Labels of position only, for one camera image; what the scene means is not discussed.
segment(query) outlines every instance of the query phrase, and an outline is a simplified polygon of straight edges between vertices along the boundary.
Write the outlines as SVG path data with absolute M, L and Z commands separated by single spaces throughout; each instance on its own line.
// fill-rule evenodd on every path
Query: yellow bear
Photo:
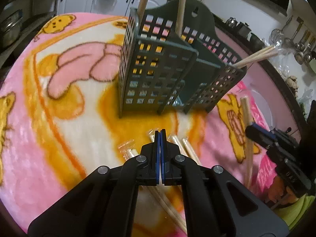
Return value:
M 71 14 L 64 14 L 59 15 L 54 18 L 52 18 L 50 21 L 48 21 L 42 29 L 37 33 L 37 35 L 34 37 L 34 42 L 39 40 L 40 34 L 53 34 L 61 32 L 65 29 L 65 27 L 69 26 L 73 20 L 75 20 L 75 15 Z

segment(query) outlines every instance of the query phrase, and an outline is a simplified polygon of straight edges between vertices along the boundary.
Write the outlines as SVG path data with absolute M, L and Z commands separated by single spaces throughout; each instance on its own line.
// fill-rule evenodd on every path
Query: cooking pot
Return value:
M 17 10 L 0 23 L 0 48 L 4 49 L 18 39 L 22 24 L 22 10 Z
M 239 22 L 239 24 L 234 28 L 235 31 L 244 38 L 247 38 L 251 29 L 247 23 Z
M 226 21 L 226 25 L 229 26 L 230 28 L 235 28 L 237 26 L 237 23 L 238 23 L 238 21 L 233 17 L 230 17 Z
M 249 44 L 252 46 L 255 52 L 261 50 L 264 47 L 264 43 L 254 33 L 251 33 Z

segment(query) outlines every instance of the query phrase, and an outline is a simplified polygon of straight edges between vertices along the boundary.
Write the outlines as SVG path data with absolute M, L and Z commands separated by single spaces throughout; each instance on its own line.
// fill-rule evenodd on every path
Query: dark green plastic basket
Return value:
M 214 29 L 213 14 L 187 0 L 182 38 L 174 33 L 179 0 L 145 10 L 132 8 L 119 70 L 119 115 L 124 111 L 211 111 L 246 74 L 231 64 L 241 58 Z

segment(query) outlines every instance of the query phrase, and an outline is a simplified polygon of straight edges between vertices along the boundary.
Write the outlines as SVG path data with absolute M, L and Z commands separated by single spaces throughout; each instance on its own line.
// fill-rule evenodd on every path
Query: green cloth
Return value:
M 274 212 L 282 218 L 291 230 L 301 219 L 305 211 L 313 203 L 314 196 L 302 196 L 297 202 L 283 209 L 275 209 Z

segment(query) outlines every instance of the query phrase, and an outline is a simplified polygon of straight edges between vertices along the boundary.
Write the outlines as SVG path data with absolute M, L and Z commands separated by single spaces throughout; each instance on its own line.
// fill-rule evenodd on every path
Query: metal screw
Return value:
M 185 157 L 183 155 L 176 155 L 174 159 L 178 162 L 182 162 L 185 160 Z
M 136 158 L 136 160 L 138 161 L 138 162 L 144 162 L 144 161 L 146 161 L 146 156 L 144 156 L 144 155 L 139 155 L 139 156 L 137 156 L 137 158 Z
M 101 166 L 101 167 L 98 168 L 98 173 L 99 174 L 105 174 L 105 173 L 107 173 L 107 171 L 108 171 L 108 169 L 107 169 L 106 166 Z
M 221 167 L 221 166 L 215 166 L 213 168 L 214 172 L 217 173 L 217 174 L 221 174 L 224 172 L 224 169 Z

